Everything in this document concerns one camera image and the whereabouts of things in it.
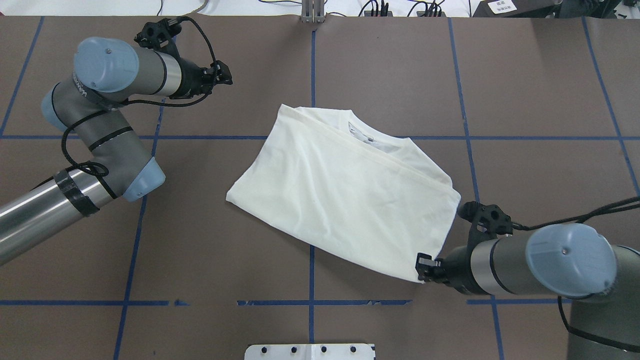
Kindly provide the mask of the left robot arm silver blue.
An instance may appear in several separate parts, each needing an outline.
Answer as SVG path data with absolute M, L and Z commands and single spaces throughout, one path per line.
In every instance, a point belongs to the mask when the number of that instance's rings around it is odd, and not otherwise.
M 42 115 L 62 132 L 69 165 L 1 207 L 1 264 L 5 265 L 109 202 L 129 202 L 166 180 L 156 158 L 122 114 L 134 95 L 175 100 L 174 107 L 202 101 L 215 85 L 231 85 L 229 67 L 213 59 L 201 67 L 180 57 L 173 39 L 163 48 L 135 48 L 115 38 L 78 44 L 70 78 L 41 102 Z

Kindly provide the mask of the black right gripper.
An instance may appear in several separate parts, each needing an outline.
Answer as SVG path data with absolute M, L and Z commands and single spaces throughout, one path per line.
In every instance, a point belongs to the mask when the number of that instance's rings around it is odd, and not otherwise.
M 460 293 L 473 293 L 466 247 L 456 247 L 448 255 L 436 259 L 429 254 L 418 253 L 416 269 L 417 278 L 423 283 L 435 282 Z

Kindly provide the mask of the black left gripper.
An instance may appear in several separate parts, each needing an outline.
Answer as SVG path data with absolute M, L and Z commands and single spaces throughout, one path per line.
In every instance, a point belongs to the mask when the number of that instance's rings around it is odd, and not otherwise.
M 181 73 L 178 98 L 207 94 L 213 87 L 213 82 L 214 86 L 234 83 L 231 71 L 223 61 L 215 61 L 210 67 L 201 67 L 190 60 L 178 60 L 178 65 Z

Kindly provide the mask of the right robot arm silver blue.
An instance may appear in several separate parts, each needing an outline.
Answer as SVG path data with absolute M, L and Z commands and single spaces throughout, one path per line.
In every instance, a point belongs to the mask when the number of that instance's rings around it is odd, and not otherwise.
M 587 224 L 638 209 L 637 196 L 585 214 L 526 226 L 498 205 L 464 203 L 467 243 L 448 256 L 419 253 L 418 280 L 468 296 L 556 297 L 569 360 L 639 358 L 639 251 L 613 245 Z

